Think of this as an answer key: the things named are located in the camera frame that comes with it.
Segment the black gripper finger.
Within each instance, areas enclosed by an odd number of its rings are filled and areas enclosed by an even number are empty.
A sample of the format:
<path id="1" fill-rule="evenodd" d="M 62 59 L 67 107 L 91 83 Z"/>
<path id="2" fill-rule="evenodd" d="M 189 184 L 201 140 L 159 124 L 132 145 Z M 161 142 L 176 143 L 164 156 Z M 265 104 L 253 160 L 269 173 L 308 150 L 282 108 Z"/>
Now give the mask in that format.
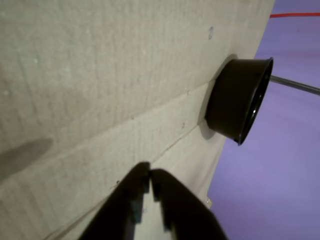
<path id="1" fill-rule="evenodd" d="M 159 202 L 163 228 L 174 240 L 226 240 L 215 215 L 184 184 L 163 169 L 150 173 L 153 199 Z"/>
<path id="2" fill-rule="evenodd" d="M 133 240 L 142 221 L 144 194 L 149 192 L 150 163 L 140 162 L 115 190 L 83 231 L 80 240 Z"/>

